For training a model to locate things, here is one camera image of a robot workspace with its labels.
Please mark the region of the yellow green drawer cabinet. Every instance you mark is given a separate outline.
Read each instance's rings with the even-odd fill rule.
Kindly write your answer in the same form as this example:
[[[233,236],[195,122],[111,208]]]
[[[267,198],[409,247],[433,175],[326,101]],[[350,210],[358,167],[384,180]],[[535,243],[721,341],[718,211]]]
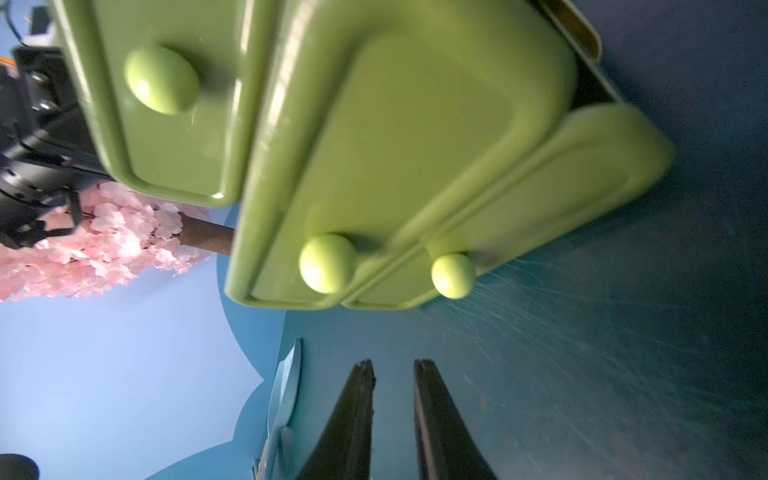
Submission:
[[[530,4],[569,43],[577,64],[572,110],[603,103],[622,103],[619,89],[602,69],[602,39],[586,16],[568,0],[535,0]]]

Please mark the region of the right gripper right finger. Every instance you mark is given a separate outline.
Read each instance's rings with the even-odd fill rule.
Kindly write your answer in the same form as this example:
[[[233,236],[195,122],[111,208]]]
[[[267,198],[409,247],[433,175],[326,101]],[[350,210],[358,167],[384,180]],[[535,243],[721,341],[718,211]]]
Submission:
[[[432,360],[414,362],[414,421],[421,479],[494,479]]]

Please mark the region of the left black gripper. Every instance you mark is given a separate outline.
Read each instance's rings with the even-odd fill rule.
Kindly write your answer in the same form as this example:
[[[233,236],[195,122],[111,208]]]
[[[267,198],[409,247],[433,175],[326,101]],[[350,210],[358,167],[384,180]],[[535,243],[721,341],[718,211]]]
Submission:
[[[31,34],[1,62],[1,243],[10,249],[72,234],[80,193],[110,178],[53,32],[35,8]]]

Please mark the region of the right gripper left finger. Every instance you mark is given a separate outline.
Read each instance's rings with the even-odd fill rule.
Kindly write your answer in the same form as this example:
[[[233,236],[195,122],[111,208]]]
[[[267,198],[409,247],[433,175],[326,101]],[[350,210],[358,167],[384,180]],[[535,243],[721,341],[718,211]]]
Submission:
[[[370,478],[375,384],[372,361],[357,362],[296,479]]]

